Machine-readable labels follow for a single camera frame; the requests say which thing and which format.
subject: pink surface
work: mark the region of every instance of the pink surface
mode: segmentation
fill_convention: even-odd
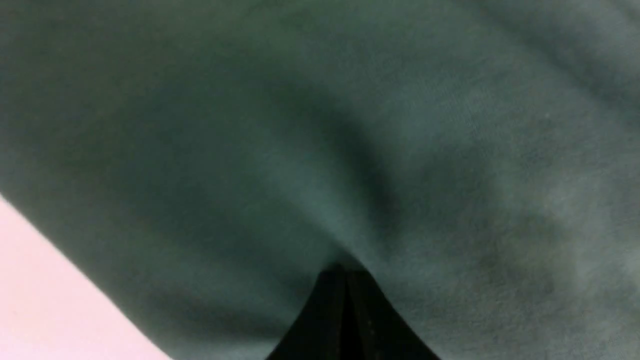
[[[169,358],[0,198],[0,359]]]

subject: gray-green fabric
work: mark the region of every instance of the gray-green fabric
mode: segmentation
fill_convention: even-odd
[[[640,356],[638,0],[4,0],[0,192],[176,360],[332,261],[443,360]]]

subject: pink background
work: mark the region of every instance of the pink background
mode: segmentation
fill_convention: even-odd
[[[0,359],[169,358],[0,198]]]

